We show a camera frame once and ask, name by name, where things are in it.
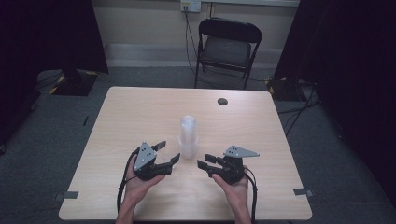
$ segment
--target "chair backrest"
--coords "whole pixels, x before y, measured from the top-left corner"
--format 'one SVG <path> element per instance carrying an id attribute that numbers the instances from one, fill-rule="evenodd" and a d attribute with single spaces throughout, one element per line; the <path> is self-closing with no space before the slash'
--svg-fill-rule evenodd
<path id="1" fill-rule="evenodd" d="M 255 25 L 216 17 L 201 21 L 199 34 L 200 38 L 204 34 L 256 44 L 262 41 L 262 32 Z"/>

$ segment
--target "cord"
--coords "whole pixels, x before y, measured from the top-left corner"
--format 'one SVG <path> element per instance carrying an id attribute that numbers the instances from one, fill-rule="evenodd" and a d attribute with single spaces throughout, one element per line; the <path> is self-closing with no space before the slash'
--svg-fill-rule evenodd
<path id="1" fill-rule="evenodd" d="M 194 44 L 194 40 L 192 38 L 192 34 L 191 34 L 191 28 L 190 28 L 190 23 L 189 23 L 189 17 L 188 17 L 188 13 L 187 13 L 187 9 L 184 7 L 184 14 L 186 16 L 186 51 L 187 51 L 187 60 L 189 62 L 189 66 L 190 69 L 192 71 L 192 73 L 195 75 L 195 71 L 191 66 L 191 60 L 190 60 L 190 54 L 189 54 L 189 39 L 188 39 L 188 31 L 190 30 L 190 35 L 191 35 L 191 41 L 192 41 L 192 46 L 194 48 L 194 52 L 195 52 L 195 56 L 197 56 L 197 52 L 195 50 L 195 44 Z"/>
<path id="2" fill-rule="evenodd" d="M 253 202 L 251 203 L 251 223 L 254 224 L 256 222 L 256 204 L 257 204 L 257 185 L 256 185 L 256 178 L 254 177 L 254 181 L 251 179 L 248 174 L 244 173 L 247 179 L 250 181 L 252 188 L 253 188 Z"/>
<path id="3" fill-rule="evenodd" d="M 123 174 L 122 181 L 121 181 L 121 184 L 120 184 L 120 187 L 119 187 L 119 194 L 117 195 L 117 212 L 120 211 L 121 197 L 122 197 L 122 193 L 123 193 L 123 190 L 124 190 L 124 188 L 125 188 L 126 183 L 127 183 L 128 181 L 130 181 L 131 179 L 133 179 L 133 178 L 136 177 L 136 176 L 134 176 L 134 177 L 132 177 L 132 178 L 130 178 L 130 179 L 128 179 L 128 180 L 125 180 L 126 173 L 128 172 L 128 168 L 129 168 L 129 163 L 131 163 L 131 159 L 132 159 L 132 157 L 134 156 L 134 154 L 136 154 L 136 153 L 137 153 L 136 151 L 132 152 L 132 153 L 131 153 L 131 156 L 128 158 L 128 161 L 126 162 L 124 174 Z"/>
<path id="4" fill-rule="evenodd" d="M 319 103 L 319 99 L 317 99 L 317 100 L 316 100 L 313 104 L 311 104 L 311 105 L 303 106 L 303 107 L 301 107 L 301 108 L 293 108 L 293 109 L 289 109 L 289 110 L 277 112 L 277 114 L 278 114 L 278 115 L 281 115 L 281 114 L 288 114 L 288 113 L 300 111 L 300 110 L 302 110 L 302 109 L 308 109 L 308 108 L 310 108 L 310 107 L 312 107 L 312 106 L 314 106 L 314 105 L 317 105 L 318 103 Z"/>
<path id="5" fill-rule="evenodd" d="M 232 75 L 232 74 L 229 74 L 229 73 L 217 72 L 217 71 L 213 71 L 213 70 L 208 69 L 208 68 L 206 68 L 206 69 L 207 69 L 208 71 L 212 72 L 212 73 L 217 73 L 217 74 L 224 75 L 224 76 L 239 77 L 239 76 Z M 251 78 L 251 77 L 250 77 L 248 80 L 259 81 L 259 82 L 265 82 L 265 81 L 267 81 L 266 79 L 256 79 L 256 78 Z"/>
<path id="6" fill-rule="evenodd" d="M 307 109 L 307 106 L 308 106 L 309 102 L 312 100 L 312 96 L 313 96 L 313 94 L 314 94 L 314 91 L 315 91 L 315 88 L 312 88 L 311 94 L 309 95 L 309 98 L 308 98 L 308 100 L 306 101 L 304 107 L 301 108 L 301 109 L 299 110 L 299 112 L 297 112 L 297 114 L 294 114 L 293 116 L 291 116 L 291 118 L 292 118 L 292 117 L 294 117 L 294 116 L 297 115 L 297 117 L 295 118 L 295 120 L 293 121 L 293 123 L 290 125 L 289 129 L 286 131 L 286 136 L 288 136 L 288 134 L 289 134 L 291 128 L 294 126 L 295 122 L 296 122 L 297 119 L 300 117 L 300 115 L 303 113 L 303 111 Z"/>
<path id="7" fill-rule="evenodd" d="M 210 13 L 209 13 L 209 18 L 212 18 L 212 8 L 213 8 L 213 3 L 210 3 Z"/>
<path id="8" fill-rule="evenodd" d="M 41 86 L 39 86 L 39 87 L 36 87 L 35 90 L 37 91 L 37 90 L 40 90 L 41 88 L 44 88 L 44 87 L 46 87 L 46 86 L 49 86 L 50 84 L 53 84 L 54 82 L 56 82 L 56 80 L 58 80 L 58 79 L 62 76 L 62 74 L 63 74 L 63 72 L 60 72 L 59 74 L 56 74 L 56 75 L 53 75 L 53 76 L 44 78 L 43 80 L 40 80 L 40 81 L 37 83 L 37 85 L 40 84 L 40 83 L 42 83 L 42 82 L 44 82 L 44 81 L 46 81 L 46 80 L 48 80 L 48 79 L 50 79 L 50 78 L 56 77 L 56 78 L 55 78 L 53 81 L 51 81 L 50 83 L 47 83 L 47 84 L 41 85 Z"/>

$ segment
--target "white cup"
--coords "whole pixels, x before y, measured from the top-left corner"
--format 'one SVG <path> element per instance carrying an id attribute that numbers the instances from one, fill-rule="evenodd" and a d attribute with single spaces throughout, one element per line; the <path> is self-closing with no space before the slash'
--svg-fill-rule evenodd
<path id="1" fill-rule="evenodd" d="M 180 122 L 180 134 L 178 144 L 180 156 L 183 159 L 192 159 L 198 151 L 198 134 L 196 132 L 196 120 L 193 116 L 186 115 Z"/>

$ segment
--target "forearm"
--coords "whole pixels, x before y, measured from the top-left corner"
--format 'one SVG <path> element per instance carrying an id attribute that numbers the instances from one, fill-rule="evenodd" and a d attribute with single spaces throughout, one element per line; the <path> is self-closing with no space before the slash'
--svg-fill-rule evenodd
<path id="1" fill-rule="evenodd" d="M 251 223 L 250 214 L 247 207 L 243 207 L 233 211 L 235 214 L 235 224 L 249 224 Z"/>
<path id="2" fill-rule="evenodd" d="M 120 206 L 119 215 L 116 224 L 132 224 L 134 223 L 134 209 L 136 204 L 129 200 L 124 200 Z"/>

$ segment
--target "black folding chair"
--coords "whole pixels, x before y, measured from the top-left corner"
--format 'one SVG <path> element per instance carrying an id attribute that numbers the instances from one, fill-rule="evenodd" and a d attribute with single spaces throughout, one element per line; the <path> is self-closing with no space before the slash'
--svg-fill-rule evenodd
<path id="1" fill-rule="evenodd" d="M 201 21 L 194 88 L 197 88 L 199 64 L 201 64 L 203 68 L 208 65 L 243 72 L 245 90 L 261 42 L 262 32 L 251 23 L 221 18 Z"/>

